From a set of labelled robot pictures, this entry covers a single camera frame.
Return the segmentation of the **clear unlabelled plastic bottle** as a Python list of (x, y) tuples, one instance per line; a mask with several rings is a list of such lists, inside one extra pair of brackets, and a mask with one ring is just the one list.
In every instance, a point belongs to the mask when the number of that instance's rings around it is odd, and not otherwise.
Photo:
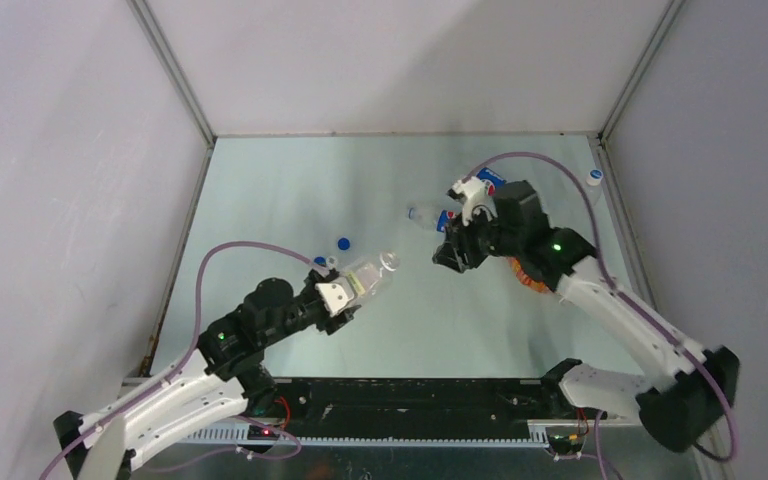
[(586, 182), (587, 174), (584, 176), (583, 185), (587, 195), (588, 202), (595, 207), (603, 196), (603, 182), (599, 187), (591, 187)]

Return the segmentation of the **cream label clear bottle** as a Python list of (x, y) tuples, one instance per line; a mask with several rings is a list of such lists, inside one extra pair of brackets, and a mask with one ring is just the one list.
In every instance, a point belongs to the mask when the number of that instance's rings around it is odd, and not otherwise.
[(400, 258), (394, 252), (381, 251), (359, 257), (342, 267), (339, 274), (349, 276), (359, 288), (365, 290), (358, 304), (351, 308), (361, 307), (382, 293), (392, 282), (400, 263)]

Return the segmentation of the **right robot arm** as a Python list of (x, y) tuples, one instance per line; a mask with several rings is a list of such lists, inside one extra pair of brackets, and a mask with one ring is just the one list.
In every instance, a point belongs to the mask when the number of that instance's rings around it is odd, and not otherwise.
[(489, 193), (472, 177), (456, 181), (448, 194), (462, 210), (445, 225), (435, 264), (463, 273), (488, 257), (517, 259), (527, 276), (596, 320), (641, 370), (624, 374), (567, 360), (544, 377), (552, 382), (541, 392), (548, 414), (566, 418), (580, 407), (635, 417), (676, 453), (698, 447), (706, 431), (730, 417), (737, 355), (726, 346), (704, 347), (626, 289), (593, 244), (571, 228), (550, 225), (528, 182)]

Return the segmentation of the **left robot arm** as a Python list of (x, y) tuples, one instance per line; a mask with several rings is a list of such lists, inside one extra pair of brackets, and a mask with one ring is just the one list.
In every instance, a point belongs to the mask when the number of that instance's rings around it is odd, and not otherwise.
[(70, 473), (86, 472), (91, 451), (114, 419), (124, 422), (124, 444), (113, 476), (127, 479), (169, 445), (215, 421), (268, 414), (278, 394), (263, 365), (266, 349), (311, 326), (335, 333), (371, 291), (359, 275), (336, 270), (310, 271), (299, 293), (283, 279), (262, 281), (235, 310), (212, 322), (191, 352), (131, 393), (94, 413), (57, 417), (54, 428)]

